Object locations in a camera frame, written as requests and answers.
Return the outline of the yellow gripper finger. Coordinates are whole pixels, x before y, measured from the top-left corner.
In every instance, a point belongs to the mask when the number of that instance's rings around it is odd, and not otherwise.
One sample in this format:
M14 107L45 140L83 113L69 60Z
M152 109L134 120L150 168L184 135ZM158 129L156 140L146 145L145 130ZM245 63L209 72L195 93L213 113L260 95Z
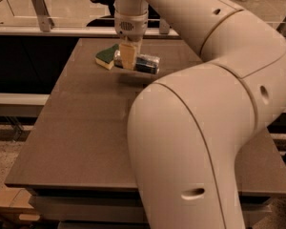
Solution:
M123 68L133 70L137 57L137 47L133 44L121 43L119 50Z

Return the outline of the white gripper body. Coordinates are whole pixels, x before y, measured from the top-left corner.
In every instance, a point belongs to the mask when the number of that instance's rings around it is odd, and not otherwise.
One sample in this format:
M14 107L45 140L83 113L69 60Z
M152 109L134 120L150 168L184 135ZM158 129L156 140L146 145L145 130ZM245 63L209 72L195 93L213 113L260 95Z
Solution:
M122 40L138 42L143 38L148 27L148 14L124 15L114 14L114 28Z

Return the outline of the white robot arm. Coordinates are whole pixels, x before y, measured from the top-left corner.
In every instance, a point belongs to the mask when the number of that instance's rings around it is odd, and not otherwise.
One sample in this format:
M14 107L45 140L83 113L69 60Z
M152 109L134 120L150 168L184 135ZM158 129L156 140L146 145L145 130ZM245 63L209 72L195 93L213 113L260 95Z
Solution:
M245 229L235 157L286 109L286 39L230 0L115 0L126 67L149 10L200 57L135 99L128 147L151 229Z

